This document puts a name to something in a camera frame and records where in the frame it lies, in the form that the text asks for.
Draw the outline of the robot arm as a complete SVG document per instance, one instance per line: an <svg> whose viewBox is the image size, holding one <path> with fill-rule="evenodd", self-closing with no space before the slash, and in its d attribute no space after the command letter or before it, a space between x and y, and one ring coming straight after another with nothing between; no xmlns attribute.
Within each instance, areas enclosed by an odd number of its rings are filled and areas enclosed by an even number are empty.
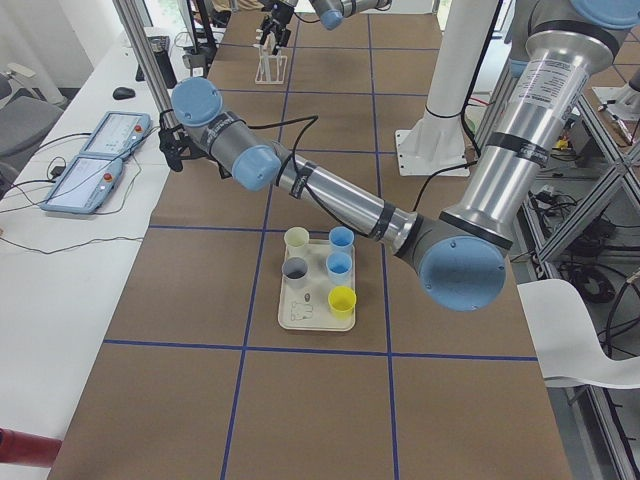
<svg viewBox="0 0 640 480"><path fill-rule="evenodd" d="M266 13L259 31L259 44L264 46L270 37L275 40L272 47L272 54L277 54L279 50L288 45L291 30L288 24L295 14L297 1L275 0L261 1L263 11ZM313 11L319 22L326 30L334 30L345 19L367 10L386 11L391 8L391 0L351 0L334 1L318 0L310 2Z"/></svg>
<svg viewBox="0 0 640 480"><path fill-rule="evenodd" d="M505 278L518 209L588 79L616 58L639 23L635 1L537 1L523 10L528 55L460 200L431 220L393 204L253 133L207 79L180 82L171 103L197 156L244 188L270 184L306 198L412 266L439 305L472 311L493 302Z"/></svg>

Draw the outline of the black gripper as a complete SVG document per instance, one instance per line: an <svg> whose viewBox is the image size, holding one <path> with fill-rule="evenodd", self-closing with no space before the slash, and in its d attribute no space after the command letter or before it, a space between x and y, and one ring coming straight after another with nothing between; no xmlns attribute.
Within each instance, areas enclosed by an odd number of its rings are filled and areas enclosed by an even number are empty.
<svg viewBox="0 0 640 480"><path fill-rule="evenodd" d="M269 35L274 37L274 45L272 54L277 55L281 48L288 45L291 31L287 28L289 22L294 16L297 0L269 0L267 2L267 11L270 19L264 19L257 30L257 37L261 47L267 43Z"/></svg>
<svg viewBox="0 0 640 480"><path fill-rule="evenodd" d="M169 125L172 110L164 110L159 114L159 148L165 156L169 168L174 172L183 170L182 153L184 129L180 123Z"/></svg>

